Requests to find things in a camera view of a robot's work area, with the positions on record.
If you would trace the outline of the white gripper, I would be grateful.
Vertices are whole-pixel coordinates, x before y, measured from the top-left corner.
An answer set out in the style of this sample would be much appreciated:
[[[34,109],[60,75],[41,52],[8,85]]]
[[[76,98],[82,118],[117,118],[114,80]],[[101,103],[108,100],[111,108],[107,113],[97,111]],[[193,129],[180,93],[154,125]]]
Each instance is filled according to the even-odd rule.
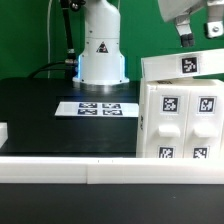
[[[224,0],[158,0],[158,5],[165,22],[175,18],[174,24],[182,47],[194,45],[190,16],[181,15],[184,12],[193,14],[205,7],[207,9],[206,36],[212,39],[224,34]]]

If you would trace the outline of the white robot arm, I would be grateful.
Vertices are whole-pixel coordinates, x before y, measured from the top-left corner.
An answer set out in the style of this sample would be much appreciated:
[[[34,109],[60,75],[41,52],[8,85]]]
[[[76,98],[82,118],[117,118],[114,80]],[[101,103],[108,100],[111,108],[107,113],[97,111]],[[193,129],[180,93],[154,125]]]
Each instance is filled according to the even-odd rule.
[[[108,0],[59,0],[64,17],[68,61],[72,63],[69,76],[74,84],[93,87],[123,85],[125,58],[120,52],[120,12]],[[224,0],[157,0],[165,22],[175,24],[183,47],[195,44],[190,28],[190,16],[207,10],[206,37],[224,34]],[[81,55],[75,53],[69,12],[85,10],[85,47]]]

